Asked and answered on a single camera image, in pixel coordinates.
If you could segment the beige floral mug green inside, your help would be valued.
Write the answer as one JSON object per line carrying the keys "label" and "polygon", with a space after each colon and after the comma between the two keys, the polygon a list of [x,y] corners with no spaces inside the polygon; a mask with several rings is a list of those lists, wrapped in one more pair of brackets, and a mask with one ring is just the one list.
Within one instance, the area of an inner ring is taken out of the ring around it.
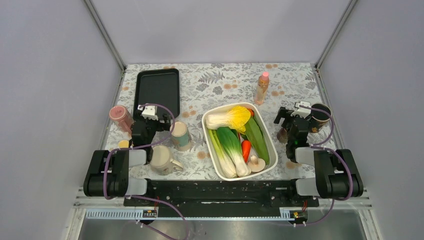
{"label": "beige floral mug green inside", "polygon": [[169,147],[156,145],[152,150],[153,153],[149,165],[157,174],[166,176],[174,171],[184,170],[183,164],[174,157]]}

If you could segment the pink upside-down mug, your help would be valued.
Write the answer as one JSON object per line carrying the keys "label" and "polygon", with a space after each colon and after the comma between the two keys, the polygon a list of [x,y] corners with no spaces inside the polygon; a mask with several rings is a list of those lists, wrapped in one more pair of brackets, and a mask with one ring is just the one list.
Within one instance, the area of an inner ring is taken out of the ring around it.
{"label": "pink upside-down mug", "polygon": [[132,133],[131,126],[134,123],[128,109],[123,105],[116,105],[109,110],[109,118],[123,132]]}

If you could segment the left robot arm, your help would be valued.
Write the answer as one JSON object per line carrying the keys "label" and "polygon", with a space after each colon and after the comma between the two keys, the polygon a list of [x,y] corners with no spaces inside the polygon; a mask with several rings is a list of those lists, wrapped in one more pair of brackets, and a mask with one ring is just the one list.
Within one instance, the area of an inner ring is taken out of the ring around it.
{"label": "left robot arm", "polygon": [[107,200],[117,197],[131,197],[144,206],[152,204],[155,192],[148,187],[146,178],[133,178],[132,167],[148,165],[154,155],[153,147],[161,144],[171,135],[154,142],[157,132],[172,132],[175,126],[173,114],[163,114],[157,120],[136,120],[130,127],[130,147],[109,150],[96,150],[83,182],[83,192],[87,197],[104,197]]}

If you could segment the yellow mug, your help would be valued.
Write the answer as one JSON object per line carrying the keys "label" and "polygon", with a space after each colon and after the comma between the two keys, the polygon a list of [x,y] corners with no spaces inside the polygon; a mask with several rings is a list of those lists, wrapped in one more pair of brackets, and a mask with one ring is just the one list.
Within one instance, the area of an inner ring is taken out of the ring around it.
{"label": "yellow mug", "polygon": [[130,143],[130,141],[129,141],[129,140],[127,140],[127,139],[121,140],[121,141],[118,143],[118,148],[119,148],[119,149],[126,149],[126,148],[130,148],[130,147],[131,147],[131,143]]}

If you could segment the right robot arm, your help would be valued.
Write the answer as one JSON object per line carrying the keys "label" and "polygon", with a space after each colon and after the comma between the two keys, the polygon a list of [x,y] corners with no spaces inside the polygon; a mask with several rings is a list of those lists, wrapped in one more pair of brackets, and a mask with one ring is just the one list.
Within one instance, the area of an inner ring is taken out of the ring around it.
{"label": "right robot arm", "polygon": [[349,149],[331,149],[324,144],[330,140],[332,133],[320,143],[309,143],[308,135],[313,122],[318,122],[316,114],[327,117],[334,130],[335,122],[326,110],[306,106],[298,102],[294,110],[280,107],[275,124],[281,124],[286,132],[287,158],[295,164],[312,166],[314,177],[291,180],[292,189],[287,191],[287,201],[293,206],[301,205],[307,197],[320,197],[346,201],[351,197],[360,197],[364,184]]}

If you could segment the beige teal upside-down mug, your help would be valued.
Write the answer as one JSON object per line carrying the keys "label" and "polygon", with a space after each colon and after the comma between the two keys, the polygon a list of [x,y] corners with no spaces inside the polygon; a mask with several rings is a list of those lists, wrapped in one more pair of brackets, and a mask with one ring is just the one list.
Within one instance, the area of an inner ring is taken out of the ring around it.
{"label": "beige teal upside-down mug", "polygon": [[184,122],[175,122],[171,140],[178,151],[188,151],[192,147],[192,138],[188,126]]}

